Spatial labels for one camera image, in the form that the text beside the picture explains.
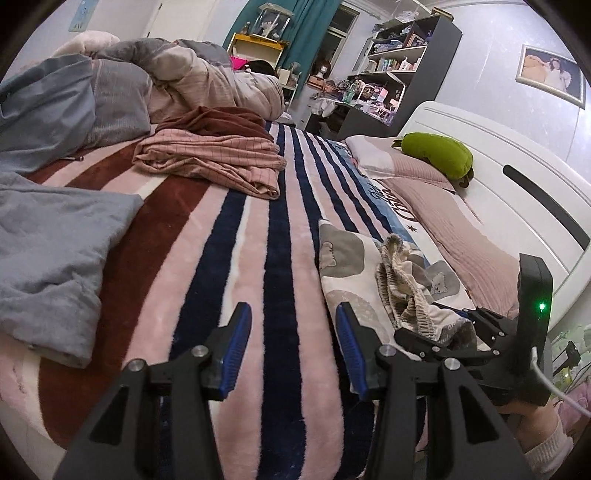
striped blanket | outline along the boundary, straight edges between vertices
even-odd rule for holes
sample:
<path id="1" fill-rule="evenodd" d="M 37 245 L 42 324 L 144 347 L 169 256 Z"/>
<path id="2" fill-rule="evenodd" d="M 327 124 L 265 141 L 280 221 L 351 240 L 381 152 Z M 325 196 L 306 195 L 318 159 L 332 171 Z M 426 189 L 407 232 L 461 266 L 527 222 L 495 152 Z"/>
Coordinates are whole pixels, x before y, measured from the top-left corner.
<path id="1" fill-rule="evenodd" d="M 350 393 L 330 327 L 317 269 L 319 220 L 378 240 L 396 232 L 412 241 L 412 226 L 401 224 L 383 192 L 335 144 L 283 125 L 268 128 L 287 160 L 281 196 L 272 202 L 205 180 L 150 176 L 131 164 L 137 142 L 30 176 L 137 193 L 145 202 L 108 256 L 86 369 L 0 338 L 0 395 L 43 435 L 67 447 L 129 360 L 178 357 L 245 301 L 253 324 L 236 390 L 212 404 L 226 478 L 330 480 L 362 472 L 374 407 Z"/>

pink stripe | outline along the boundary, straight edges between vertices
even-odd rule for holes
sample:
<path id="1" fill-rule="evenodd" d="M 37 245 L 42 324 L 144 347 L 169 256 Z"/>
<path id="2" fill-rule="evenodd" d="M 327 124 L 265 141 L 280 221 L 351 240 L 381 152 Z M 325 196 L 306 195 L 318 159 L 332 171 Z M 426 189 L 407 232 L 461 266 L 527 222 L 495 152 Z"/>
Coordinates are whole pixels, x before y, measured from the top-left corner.
<path id="1" fill-rule="evenodd" d="M 123 365 L 134 358 L 150 365 L 168 360 L 187 289 L 227 193 L 211 185 L 189 216 L 150 287 Z"/>
<path id="2" fill-rule="evenodd" d="M 361 204 L 361 206 L 365 210 L 365 213 L 367 213 L 367 215 L 371 219 L 371 221 L 372 221 L 374 227 L 376 228 L 376 230 L 378 231 L 378 233 L 382 236 L 382 238 L 386 238 L 388 236 L 388 232 L 386 231 L 386 229 L 384 228 L 382 223 L 379 222 L 378 219 L 375 217 L 375 214 L 371 211 L 371 208 L 369 207 L 368 203 L 361 197 L 361 194 L 359 193 L 359 190 L 357 189 L 357 186 L 355 185 L 355 182 L 351 178 L 351 175 L 349 174 L 347 169 L 343 166 L 343 164 L 340 162 L 340 160 L 338 158 L 335 158 L 336 154 L 331 150 L 331 148 L 328 145 L 326 145 L 325 140 L 322 140 L 320 138 L 316 138 L 316 141 L 318 141 L 318 142 L 321 141 L 325 144 L 326 150 L 328 150 L 333 161 L 338 166 L 338 168 L 341 170 L 343 176 L 347 180 L 347 184 L 349 185 L 349 188 L 353 192 L 353 195 L 355 195 L 355 197 L 359 200 L 359 203 Z"/>
<path id="3" fill-rule="evenodd" d="M 228 480 L 254 480 L 261 453 L 264 356 L 262 293 L 269 202 L 251 199 L 247 222 L 231 299 L 233 304 L 245 301 L 252 307 L 252 330 L 236 389 L 220 405 L 215 424 L 217 448 L 224 476 Z"/>
<path id="4" fill-rule="evenodd" d="M 306 141 L 304 132 L 297 130 L 297 135 L 300 140 L 300 146 L 302 153 L 304 154 L 304 158 L 310 159 L 310 161 L 304 161 L 304 163 L 306 165 L 308 179 L 310 180 L 310 183 L 314 189 L 316 202 L 322 208 L 325 220 L 328 220 L 337 228 L 345 228 L 339 215 L 337 215 L 337 213 L 335 212 L 335 207 L 332 204 L 332 200 L 330 200 L 330 196 L 326 191 L 326 188 L 324 187 L 324 185 L 322 185 L 322 181 L 320 180 L 320 174 L 318 173 L 318 167 L 316 165 L 316 162 L 313 160 L 314 157 L 312 157 L 312 153 L 310 152 L 310 147 L 308 146 L 308 142 Z"/>
<path id="5" fill-rule="evenodd" d="M 27 353 L 24 343 L 0 333 L 0 399 L 29 423 L 27 392 L 22 380 L 22 363 Z"/>
<path id="6" fill-rule="evenodd" d="M 285 156 L 293 153 L 286 139 Z M 285 169 L 287 209 L 291 229 L 295 312 L 300 337 L 301 408 L 306 423 L 306 454 L 301 479 L 330 480 L 343 452 L 343 411 L 339 379 L 314 244 L 293 162 Z"/>
<path id="7" fill-rule="evenodd" d="M 314 146 L 316 147 L 316 150 L 318 151 L 318 155 L 320 155 L 320 159 L 326 169 L 326 173 L 330 179 L 330 182 L 331 182 L 332 186 L 335 188 L 338 197 L 343 202 L 343 205 L 345 206 L 345 209 L 347 210 L 347 214 L 351 218 L 351 221 L 359 229 L 359 233 L 361 233 L 362 235 L 366 235 L 366 236 L 371 237 L 369 230 L 368 230 L 367 226 L 365 225 L 365 222 L 362 220 L 361 216 L 359 215 L 359 213 L 355 209 L 355 205 L 353 204 L 353 201 L 349 198 L 349 195 L 346 194 L 345 191 L 343 190 L 343 187 L 341 186 L 339 178 L 338 178 L 337 174 L 335 173 L 332 165 L 330 165 L 330 163 L 326 160 L 326 155 L 324 154 L 324 151 L 322 150 L 322 148 L 320 148 L 317 138 L 314 137 L 312 142 L 313 142 Z"/>
<path id="8" fill-rule="evenodd" d="M 43 185 L 47 185 L 48 187 L 63 187 L 74 180 L 81 173 L 91 168 L 91 166 L 96 165 L 101 160 L 114 153 L 117 153 L 119 150 L 127 147 L 127 145 L 132 144 L 135 141 L 137 141 L 137 139 L 93 150 L 84 156 L 83 161 L 73 161 L 61 170 L 55 172 L 51 177 L 43 182 Z"/>
<path id="9" fill-rule="evenodd" d="M 135 193 L 153 178 L 153 175 L 145 173 L 137 167 L 132 167 L 111 180 L 103 187 L 103 190 L 114 193 Z"/>

white cable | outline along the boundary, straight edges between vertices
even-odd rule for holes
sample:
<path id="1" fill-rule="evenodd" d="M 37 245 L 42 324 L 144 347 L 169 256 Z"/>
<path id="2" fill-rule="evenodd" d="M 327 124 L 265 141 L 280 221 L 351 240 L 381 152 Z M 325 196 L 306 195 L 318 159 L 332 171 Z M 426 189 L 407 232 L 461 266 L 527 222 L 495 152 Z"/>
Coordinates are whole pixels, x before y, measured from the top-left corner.
<path id="1" fill-rule="evenodd" d="M 545 385 L 545 387 L 550 390 L 554 395 L 556 395 L 559 398 L 562 398 L 567 404 L 569 404 L 571 407 L 573 407 L 576 411 L 578 411 L 580 414 L 585 415 L 586 417 L 591 419 L 591 411 L 583 408 L 581 405 L 579 405 L 578 403 L 576 403 L 572 398 L 570 398 L 568 395 L 565 395 L 564 393 L 562 393 L 558 388 L 556 388 L 552 382 L 550 380 L 548 380 L 546 378 L 546 376 L 542 373 L 542 370 L 540 370 L 540 367 L 538 367 L 538 349 L 536 347 L 533 347 L 531 349 L 531 362 L 530 362 L 530 368 L 535 372 L 535 374 L 538 376 L 538 378 L 540 379 L 540 381 Z"/>

metal screw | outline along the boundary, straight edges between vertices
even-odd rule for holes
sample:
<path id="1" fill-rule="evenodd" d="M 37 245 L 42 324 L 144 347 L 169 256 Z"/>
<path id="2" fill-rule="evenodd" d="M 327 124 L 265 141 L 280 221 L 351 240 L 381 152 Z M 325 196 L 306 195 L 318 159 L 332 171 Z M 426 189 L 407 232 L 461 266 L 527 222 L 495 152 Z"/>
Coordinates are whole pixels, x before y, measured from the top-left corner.
<path id="1" fill-rule="evenodd" d="M 450 357 L 445 359 L 443 365 L 445 365 L 448 370 L 457 370 L 460 368 L 461 363 L 457 358 Z"/>
<path id="2" fill-rule="evenodd" d="M 202 358 L 209 353 L 209 348 L 205 345 L 197 345 L 191 348 L 191 354 L 197 358 Z"/>
<path id="3" fill-rule="evenodd" d="M 127 368 L 129 368 L 132 372 L 139 372 L 146 366 L 146 362 L 141 358 L 136 358 L 127 364 Z"/>
<path id="4" fill-rule="evenodd" d="M 381 353 L 383 356 L 394 356 L 396 355 L 396 348 L 386 343 L 379 348 L 379 353 Z"/>

glass display case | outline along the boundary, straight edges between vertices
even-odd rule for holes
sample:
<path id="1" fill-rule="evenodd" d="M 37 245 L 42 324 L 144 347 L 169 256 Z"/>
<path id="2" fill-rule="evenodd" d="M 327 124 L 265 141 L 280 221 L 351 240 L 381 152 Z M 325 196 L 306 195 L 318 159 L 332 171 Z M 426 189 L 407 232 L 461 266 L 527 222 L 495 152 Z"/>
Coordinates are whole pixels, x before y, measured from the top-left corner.
<path id="1" fill-rule="evenodd" d="M 279 41 L 294 16 L 293 12 L 276 4 L 264 4 L 259 7 L 261 14 L 252 26 L 251 35 Z"/>

